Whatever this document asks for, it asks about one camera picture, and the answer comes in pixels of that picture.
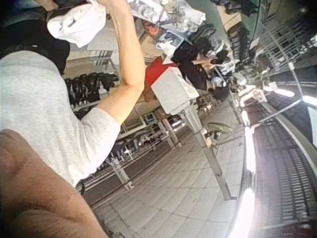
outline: metal pole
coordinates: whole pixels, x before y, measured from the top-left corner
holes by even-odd
[[[123,167],[121,166],[120,162],[115,159],[113,160],[110,165],[113,167],[113,171],[115,174],[118,176],[119,180],[121,181],[122,184],[125,184],[125,189],[126,190],[131,190],[134,188],[133,183],[130,181],[130,178],[124,171]]]
[[[168,120],[167,119],[163,119],[162,122],[163,122],[165,128],[167,129],[167,131],[169,131],[169,134],[170,134],[175,146],[178,147],[178,148],[182,148],[182,145],[178,141],[178,138],[177,138],[177,136],[175,134],[175,131],[173,130],[172,126],[169,124]]]
[[[199,120],[198,114],[195,108],[188,107],[187,109],[183,110],[181,113],[181,117],[187,121],[187,124],[190,126],[191,130],[194,132],[197,140],[199,141],[200,146],[203,149],[203,152],[211,166],[211,169],[217,179],[219,184],[220,190],[222,192],[224,200],[232,200],[234,197],[231,196],[229,186],[227,181],[224,177],[222,169],[219,165],[219,162],[211,149],[211,143],[203,135],[203,131],[206,129],[203,128],[202,123]]]
[[[168,136],[168,134],[167,134],[167,132],[166,132],[166,129],[165,129],[165,127],[164,127],[164,125],[163,125],[163,123],[162,123],[161,121],[158,122],[158,127],[160,128],[160,130],[161,130],[161,132],[163,133],[164,137]],[[174,144],[173,144],[171,138],[168,137],[166,140],[167,140],[167,142],[168,142],[170,148],[172,148],[172,150],[175,149]]]
[[[272,114],[272,115],[270,115],[270,116],[258,121],[255,125],[252,126],[252,128],[253,129],[257,128],[258,126],[262,125],[265,121],[267,121],[267,120],[269,120],[269,119],[271,119],[271,118],[283,113],[284,111],[287,111],[288,109],[290,109],[290,108],[296,106],[297,104],[299,104],[301,101],[302,101],[302,99],[299,99],[299,100],[293,102],[291,105],[288,105],[287,107],[284,107],[282,110],[279,110],[278,112],[276,112],[276,113],[274,113],[274,114]]]

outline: hair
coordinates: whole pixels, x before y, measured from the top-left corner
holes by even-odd
[[[216,89],[209,89],[208,92],[213,95],[216,100],[225,101],[229,96],[229,83],[225,87],[216,87]]]

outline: white shirt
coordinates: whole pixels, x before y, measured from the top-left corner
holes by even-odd
[[[120,131],[114,118],[98,108],[79,121],[55,64],[30,51],[0,60],[0,115],[1,130],[20,133],[73,186],[96,171]]]

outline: man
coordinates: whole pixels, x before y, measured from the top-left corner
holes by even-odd
[[[19,133],[72,186],[105,160],[144,88],[145,64],[127,0],[99,3],[113,20],[123,84],[81,121],[59,74],[69,44],[36,19],[7,22],[0,34],[0,129]]]
[[[114,22],[124,83],[82,121],[70,108],[59,74],[63,54],[49,55],[40,41],[40,50],[26,45],[22,48],[27,50],[2,51],[0,125],[5,130],[0,133],[0,218],[4,237],[106,238],[73,186],[94,172],[112,148],[143,90],[145,65],[127,1],[100,3]],[[64,42],[57,45],[62,49]]]

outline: light fixture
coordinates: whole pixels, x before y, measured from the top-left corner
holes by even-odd
[[[246,157],[247,157],[247,170],[252,173],[256,172],[256,153],[254,149],[253,132],[252,129],[246,127],[244,129],[246,137]]]
[[[239,213],[234,223],[230,238],[248,238],[254,215],[255,195],[252,189],[244,191]]]
[[[273,89],[269,86],[263,86],[263,90],[267,92],[273,92]]]
[[[250,125],[250,120],[249,120],[249,116],[248,116],[248,113],[243,110],[242,113],[241,113],[241,116],[242,116],[242,120],[243,120],[243,123],[245,126],[249,126]]]
[[[179,120],[178,122],[173,123],[172,127],[177,126],[178,124],[181,124],[181,123],[182,123],[182,121]]]
[[[280,88],[275,89],[274,92],[286,97],[290,97],[290,98],[295,96],[294,92],[291,92],[285,89],[280,89]]]
[[[311,97],[311,96],[303,96],[303,101],[305,103],[312,104],[314,106],[317,106],[317,98]]]
[[[238,93],[239,96],[242,96],[243,94],[249,92],[250,90],[256,88],[255,85],[246,85],[246,89],[243,89],[241,92]]]

